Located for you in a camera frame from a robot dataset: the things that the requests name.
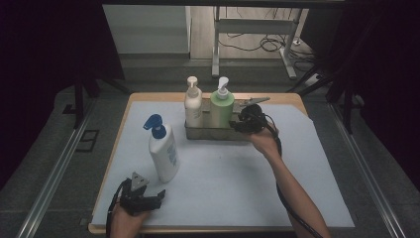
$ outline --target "white pump bottle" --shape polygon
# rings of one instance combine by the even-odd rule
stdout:
[[[202,92],[197,87],[198,79],[195,76],[187,78],[188,90],[185,93],[185,125],[187,127],[203,127]]]
[[[179,169],[179,159],[172,127],[169,124],[162,125],[160,115],[154,114],[143,128],[146,130],[152,128],[149,151],[154,160],[158,178],[161,182],[169,182],[175,177]]]

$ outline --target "white pump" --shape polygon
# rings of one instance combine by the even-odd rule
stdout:
[[[219,89],[217,90],[217,97],[219,99],[226,99],[228,97],[229,90],[226,88],[228,85],[229,78],[222,76],[219,78]]]

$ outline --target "wooden table edge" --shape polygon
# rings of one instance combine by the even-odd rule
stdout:
[[[209,92],[203,92],[203,98],[210,98]],[[241,93],[234,93],[235,99],[250,99],[257,98],[257,97],[270,97],[269,101],[263,102],[264,104],[291,104],[295,106],[297,109],[299,109],[304,115],[308,115],[305,109],[305,106],[303,105],[302,98],[297,93],[254,93],[254,92],[241,92]],[[102,193],[102,189],[106,180],[106,177],[108,176],[109,169],[112,165],[112,161],[114,160],[114,155],[118,146],[118,142],[120,141],[120,137],[128,116],[128,113],[131,108],[131,104],[135,101],[174,101],[174,102],[182,102],[184,101],[185,93],[184,92],[137,92],[130,95],[129,101],[126,106],[126,110],[124,111],[123,119],[121,120],[120,128],[118,130],[117,138],[115,139],[114,147],[112,149],[111,157],[108,162],[108,166],[105,172],[104,179],[102,180],[101,187],[98,192],[98,196],[96,197],[95,206],[93,207],[92,211],[92,217],[95,213],[96,206],[98,205],[99,201],[99,194]],[[215,229],[206,229],[206,231],[202,232],[218,232],[218,231],[224,231],[224,232],[235,232],[235,231],[243,231],[245,227],[242,227],[241,230],[230,230],[230,229],[221,229],[220,227]],[[88,230],[92,234],[104,234],[105,233],[105,226],[102,225],[93,225],[89,223]],[[171,233],[171,232],[193,232],[191,229],[163,229],[163,228],[147,228],[145,227],[145,233]]]

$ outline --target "forearm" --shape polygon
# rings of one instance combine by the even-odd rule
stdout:
[[[318,208],[284,164],[280,155],[277,153],[277,155],[265,157],[270,163],[276,182],[290,207],[319,234],[323,237],[330,237],[324,218]],[[289,217],[298,237],[313,237],[293,217],[290,215]]]

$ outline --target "wall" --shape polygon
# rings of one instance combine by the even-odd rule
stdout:
[[[119,54],[189,53],[190,9],[103,5]]]

